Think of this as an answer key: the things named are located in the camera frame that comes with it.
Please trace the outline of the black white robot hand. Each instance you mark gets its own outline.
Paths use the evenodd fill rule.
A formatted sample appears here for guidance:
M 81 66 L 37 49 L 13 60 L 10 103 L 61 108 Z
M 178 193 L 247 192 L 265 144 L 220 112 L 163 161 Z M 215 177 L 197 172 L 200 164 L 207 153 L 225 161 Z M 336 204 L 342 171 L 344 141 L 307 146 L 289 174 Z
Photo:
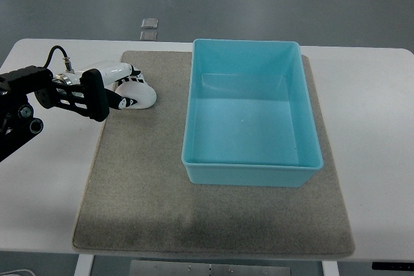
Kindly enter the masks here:
M 109 106 L 115 109 L 121 109 L 119 105 L 122 101 L 122 97 L 115 92 L 117 86 L 123 81 L 129 80 L 146 82 L 142 71 L 128 63 L 119 61 L 101 61 L 93 64 L 91 67 L 100 72 L 105 86 L 114 86 L 113 90 L 107 93 L 107 98 Z

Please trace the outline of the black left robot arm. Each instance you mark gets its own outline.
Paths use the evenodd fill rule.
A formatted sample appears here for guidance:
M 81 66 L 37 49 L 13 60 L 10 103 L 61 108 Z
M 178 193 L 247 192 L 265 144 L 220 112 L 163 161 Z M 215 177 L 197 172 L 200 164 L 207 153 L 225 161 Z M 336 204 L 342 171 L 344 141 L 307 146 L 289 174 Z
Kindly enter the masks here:
M 1 75 L 1 160 L 24 146 L 43 130 L 43 121 L 34 116 L 28 95 L 33 93 L 39 104 L 76 112 L 97 122 L 109 115 L 109 104 L 102 75 L 91 69 L 80 83 L 64 85 L 48 69 L 55 50 L 60 50 L 67 72 L 72 73 L 66 51 L 53 46 L 42 67 L 28 66 Z

